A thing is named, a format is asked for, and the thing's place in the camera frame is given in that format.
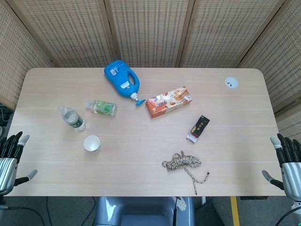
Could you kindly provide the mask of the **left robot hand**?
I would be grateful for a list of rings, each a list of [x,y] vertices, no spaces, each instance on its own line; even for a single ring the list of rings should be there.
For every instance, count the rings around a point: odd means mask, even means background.
[[[33,179],[37,170],[33,170],[29,175],[16,178],[18,164],[20,162],[23,149],[30,136],[22,136],[20,131],[9,138],[0,140],[0,195],[9,194],[15,186],[26,183]]]

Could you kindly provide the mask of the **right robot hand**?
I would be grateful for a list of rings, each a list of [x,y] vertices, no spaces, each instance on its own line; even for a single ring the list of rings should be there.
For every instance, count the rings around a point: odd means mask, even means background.
[[[272,185],[283,190],[288,198],[295,202],[301,201],[301,144],[282,136],[270,138],[276,151],[282,181],[274,179],[267,171],[262,170],[264,178]]]

